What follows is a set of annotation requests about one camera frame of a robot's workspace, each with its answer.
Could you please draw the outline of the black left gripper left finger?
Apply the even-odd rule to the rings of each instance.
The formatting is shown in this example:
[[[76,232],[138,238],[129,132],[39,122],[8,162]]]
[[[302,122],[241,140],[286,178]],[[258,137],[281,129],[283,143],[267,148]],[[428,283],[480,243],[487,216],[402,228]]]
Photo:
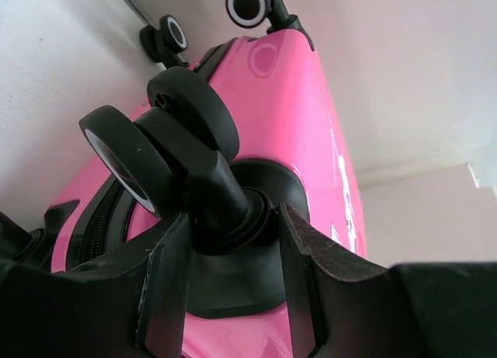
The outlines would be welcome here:
[[[1,262],[3,357],[179,357],[192,247],[186,213],[66,273]]]

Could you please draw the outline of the pink suitcase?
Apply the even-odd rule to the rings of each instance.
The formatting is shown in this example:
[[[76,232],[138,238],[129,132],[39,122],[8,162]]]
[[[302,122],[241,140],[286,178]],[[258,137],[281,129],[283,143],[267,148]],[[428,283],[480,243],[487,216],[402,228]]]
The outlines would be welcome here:
[[[296,357],[278,209],[365,255],[363,207],[318,52],[284,0],[224,0],[240,36],[187,62],[174,16],[141,46],[165,70],[130,116],[112,106],[80,128],[93,157],[42,228],[1,218],[1,262],[66,273],[178,212],[192,247],[179,357]]]

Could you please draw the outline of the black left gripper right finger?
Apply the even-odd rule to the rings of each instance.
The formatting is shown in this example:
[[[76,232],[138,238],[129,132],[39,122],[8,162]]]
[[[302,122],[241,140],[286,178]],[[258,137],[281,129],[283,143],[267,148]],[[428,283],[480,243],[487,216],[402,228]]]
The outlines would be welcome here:
[[[296,357],[494,357],[493,262],[374,264],[278,209]]]

